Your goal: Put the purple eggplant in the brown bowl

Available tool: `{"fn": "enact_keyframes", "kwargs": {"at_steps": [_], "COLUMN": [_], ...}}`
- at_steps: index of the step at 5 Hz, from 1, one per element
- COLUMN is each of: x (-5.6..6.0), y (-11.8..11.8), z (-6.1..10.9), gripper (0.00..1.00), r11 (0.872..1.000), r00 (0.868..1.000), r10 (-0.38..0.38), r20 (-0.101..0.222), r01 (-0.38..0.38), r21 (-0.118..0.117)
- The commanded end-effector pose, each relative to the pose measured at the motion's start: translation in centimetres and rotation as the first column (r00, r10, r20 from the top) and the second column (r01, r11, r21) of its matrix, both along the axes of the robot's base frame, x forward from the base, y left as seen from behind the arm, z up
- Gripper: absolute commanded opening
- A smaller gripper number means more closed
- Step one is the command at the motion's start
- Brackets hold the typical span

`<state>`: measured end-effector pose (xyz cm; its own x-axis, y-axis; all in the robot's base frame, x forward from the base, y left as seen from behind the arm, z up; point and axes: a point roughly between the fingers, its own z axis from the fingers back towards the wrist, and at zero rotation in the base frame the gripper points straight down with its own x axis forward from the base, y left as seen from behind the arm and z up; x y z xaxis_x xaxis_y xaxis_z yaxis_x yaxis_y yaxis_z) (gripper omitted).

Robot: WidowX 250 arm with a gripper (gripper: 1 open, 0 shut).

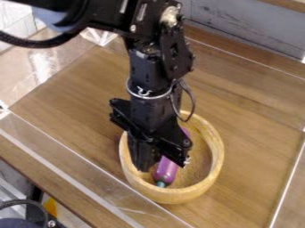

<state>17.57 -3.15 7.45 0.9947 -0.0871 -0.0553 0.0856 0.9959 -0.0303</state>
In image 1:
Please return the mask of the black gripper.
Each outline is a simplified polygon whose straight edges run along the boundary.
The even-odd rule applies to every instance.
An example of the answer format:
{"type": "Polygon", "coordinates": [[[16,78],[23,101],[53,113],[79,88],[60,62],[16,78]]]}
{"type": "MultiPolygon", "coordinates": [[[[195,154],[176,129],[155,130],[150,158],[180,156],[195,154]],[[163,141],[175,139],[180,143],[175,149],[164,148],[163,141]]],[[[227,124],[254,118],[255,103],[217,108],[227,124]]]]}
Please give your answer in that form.
{"type": "Polygon", "coordinates": [[[162,157],[184,167],[192,141],[182,130],[170,100],[114,98],[109,106],[109,119],[127,132],[127,147],[136,170],[147,172],[162,157]]]}

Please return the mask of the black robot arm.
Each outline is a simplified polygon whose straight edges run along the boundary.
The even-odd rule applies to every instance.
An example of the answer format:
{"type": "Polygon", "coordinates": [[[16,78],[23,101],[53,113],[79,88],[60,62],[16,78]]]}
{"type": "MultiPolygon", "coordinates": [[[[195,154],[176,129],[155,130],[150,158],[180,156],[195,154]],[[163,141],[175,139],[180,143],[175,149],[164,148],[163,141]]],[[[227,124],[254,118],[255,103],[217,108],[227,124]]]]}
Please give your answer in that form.
{"type": "Polygon", "coordinates": [[[184,166],[191,139],[179,122],[183,77],[192,70],[194,54],[183,35],[176,0],[8,0],[32,7],[45,25],[60,34],[28,40],[0,31],[0,41],[27,48],[51,48],[84,29],[122,36],[130,56],[127,100],[109,100],[111,121],[127,132],[127,146],[138,170],[147,171],[166,157],[184,166]]]}

